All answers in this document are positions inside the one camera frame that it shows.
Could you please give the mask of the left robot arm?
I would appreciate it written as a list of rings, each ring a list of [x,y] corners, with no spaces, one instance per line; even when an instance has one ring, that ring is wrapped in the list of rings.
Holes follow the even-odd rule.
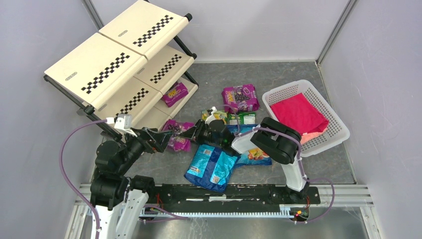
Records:
[[[172,131],[132,129],[123,141],[107,140],[97,148],[96,170],[90,186],[93,207],[92,236],[96,239],[129,239],[141,210],[154,197],[152,177],[125,176],[144,153],[163,153]]]

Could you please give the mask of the purple grape candy bag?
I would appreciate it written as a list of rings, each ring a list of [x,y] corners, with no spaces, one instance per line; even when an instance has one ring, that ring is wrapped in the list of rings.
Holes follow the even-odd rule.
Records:
[[[222,91],[224,110],[228,113],[253,112],[259,109],[256,89],[253,84],[226,87]]]
[[[167,145],[168,149],[173,151],[190,151],[191,142],[188,139],[179,137],[179,134],[187,131],[192,128],[195,124],[193,122],[178,122],[173,119],[169,119],[163,126],[163,131],[172,131],[173,135],[171,136],[169,143]]]

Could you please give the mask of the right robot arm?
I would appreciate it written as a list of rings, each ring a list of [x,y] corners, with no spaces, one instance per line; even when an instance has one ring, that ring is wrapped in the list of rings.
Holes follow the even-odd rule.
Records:
[[[179,136],[199,145],[219,148],[235,157],[259,148],[282,164],[289,190],[304,194],[309,188],[309,179],[299,162],[302,150],[300,134],[272,118],[265,117],[259,125],[244,133],[240,132],[240,128],[237,133],[231,132],[221,119],[200,119]]]

